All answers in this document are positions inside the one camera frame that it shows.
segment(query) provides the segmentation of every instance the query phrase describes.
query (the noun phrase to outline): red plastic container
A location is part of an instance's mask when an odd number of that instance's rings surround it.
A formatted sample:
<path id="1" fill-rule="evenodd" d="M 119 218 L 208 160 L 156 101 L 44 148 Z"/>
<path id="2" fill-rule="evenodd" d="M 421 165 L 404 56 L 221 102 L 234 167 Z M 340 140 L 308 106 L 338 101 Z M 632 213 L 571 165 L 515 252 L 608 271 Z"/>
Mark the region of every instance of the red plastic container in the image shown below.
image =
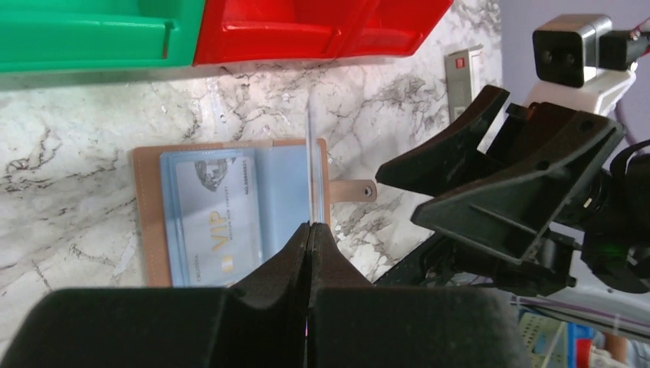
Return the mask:
<path id="1" fill-rule="evenodd" d="M 207 0 L 194 65 L 413 54 L 452 0 Z"/>
<path id="2" fill-rule="evenodd" d="M 348 40 L 341 57 L 413 55 L 453 0 L 380 0 L 360 34 Z"/>
<path id="3" fill-rule="evenodd" d="M 377 0 L 208 0 L 194 64 L 336 58 Z"/>

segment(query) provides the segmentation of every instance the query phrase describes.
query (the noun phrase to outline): marble table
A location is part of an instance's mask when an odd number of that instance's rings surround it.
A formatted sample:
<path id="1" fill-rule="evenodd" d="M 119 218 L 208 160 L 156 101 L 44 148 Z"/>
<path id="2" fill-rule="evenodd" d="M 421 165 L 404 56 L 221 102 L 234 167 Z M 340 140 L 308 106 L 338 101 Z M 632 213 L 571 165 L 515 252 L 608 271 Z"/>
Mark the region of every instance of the marble table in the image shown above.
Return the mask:
<path id="1" fill-rule="evenodd" d="M 304 135 L 310 89 L 332 179 L 381 163 L 449 123 L 443 56 L 484 45 L 501 83 L 496 0 L 457 0 L 408 58 L 233 64 L 194 71 L 0 77 L 0 356 L 25 314 L 68 287 L 144 284 L 130 150 Z M 374 280 L 428 236 L 420 196 L 333 207 L 342 253 Z"/>

